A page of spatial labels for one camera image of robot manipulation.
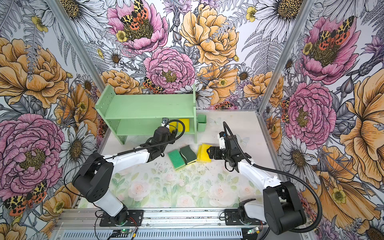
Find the small yellow sponge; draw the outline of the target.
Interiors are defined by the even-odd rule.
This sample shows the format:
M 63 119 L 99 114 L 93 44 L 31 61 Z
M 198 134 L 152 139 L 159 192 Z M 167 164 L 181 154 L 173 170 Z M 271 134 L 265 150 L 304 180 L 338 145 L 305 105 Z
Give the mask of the small yellow sponge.
M 179 131 L 179 123 L 178 122 L 171 122 L 168 124 L 170 132 L 177 133 Z

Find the large yellow sponge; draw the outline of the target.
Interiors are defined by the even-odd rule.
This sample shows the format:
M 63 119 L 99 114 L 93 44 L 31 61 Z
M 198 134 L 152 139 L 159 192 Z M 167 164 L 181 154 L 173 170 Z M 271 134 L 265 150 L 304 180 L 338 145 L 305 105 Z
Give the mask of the large yellow sponge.
M 212 160 L 209 156 L 209 153 L 207 150 L 211 147 L 211 145 L 208 144 L 201 144 L 198 148 L 198 154 L 197 154 L 197 162 L 200 163 L 210 163 Z

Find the green metal shelf unit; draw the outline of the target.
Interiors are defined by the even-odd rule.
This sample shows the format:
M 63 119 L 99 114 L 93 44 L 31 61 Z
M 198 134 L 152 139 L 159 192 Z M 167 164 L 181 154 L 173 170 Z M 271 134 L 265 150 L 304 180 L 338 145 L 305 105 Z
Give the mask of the green metal shelf unit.
M 163 118 L 189 119 L 186 133 L 198 140 L 195 86 L 190 94 L 166 95 L 117 95 L 107 86 L 95 109 L 121 145 L 127 136 L 152 135 Z

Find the dark green scrub sponge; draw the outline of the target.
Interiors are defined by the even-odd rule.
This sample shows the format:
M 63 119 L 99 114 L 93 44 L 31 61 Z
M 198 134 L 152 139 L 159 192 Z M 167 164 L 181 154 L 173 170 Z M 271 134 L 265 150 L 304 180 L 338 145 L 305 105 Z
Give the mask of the dark green scrub sponge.
M 182 156 L 186 165 L 191 165 L 197 161 L 197 155 L 189 145 L 180 148 L 180 155 Z

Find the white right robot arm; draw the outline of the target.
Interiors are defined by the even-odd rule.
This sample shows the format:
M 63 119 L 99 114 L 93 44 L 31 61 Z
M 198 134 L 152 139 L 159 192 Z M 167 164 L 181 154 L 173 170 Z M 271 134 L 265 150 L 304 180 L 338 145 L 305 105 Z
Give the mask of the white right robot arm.
M 207 150 L 210 159 L 223 160 L 234 171 L 251 181 L 263 195 L 263 202 L 248 199 L 239 203 L 240 221 L 248 225 L 253 221 L 266 223 L 276 235 L 305 224 L 305 216 L 295 186 L 282 182 L 277 176 L 258 169 L 253 165 L 251 156 L 241 151 L 236 137 L 221 132 L 219 146 Z

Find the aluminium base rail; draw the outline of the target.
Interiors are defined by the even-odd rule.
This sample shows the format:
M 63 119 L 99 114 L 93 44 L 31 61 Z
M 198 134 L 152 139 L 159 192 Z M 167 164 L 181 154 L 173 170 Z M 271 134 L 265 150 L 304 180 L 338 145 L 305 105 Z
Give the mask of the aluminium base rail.
M 117 226 L 101 210 L 66 210 L 52 240 L 259 240 L 269 233 L 266 223 L 243 224 L 236 208 L 129 209 L 129 219 Z M 114 230 L 131 229 L 127 235 Z

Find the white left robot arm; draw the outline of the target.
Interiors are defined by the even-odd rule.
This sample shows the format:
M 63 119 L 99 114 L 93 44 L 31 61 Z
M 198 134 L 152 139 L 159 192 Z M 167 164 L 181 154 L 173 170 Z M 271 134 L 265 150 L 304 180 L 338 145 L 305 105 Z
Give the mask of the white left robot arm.
M 109 189 L 113 175 L 130 167 L 144 164 L 164 156 L 169 144 L 177 139 L 174 127 L 158 127 L 154 135 L 139 147 L 110 156 L 91 154 L 72 180 L 73 186 L 121 226 L 129 219 L 127 207 Z

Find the light green scrub sponge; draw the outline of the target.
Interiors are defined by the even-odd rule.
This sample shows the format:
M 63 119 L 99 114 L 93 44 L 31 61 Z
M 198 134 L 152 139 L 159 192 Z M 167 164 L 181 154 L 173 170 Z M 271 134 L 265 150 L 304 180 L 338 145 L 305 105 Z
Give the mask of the light green scrub sponge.
M 169 152 L 168 157 L 176 171 L 186 166 L 186 163 L 178 150 Z

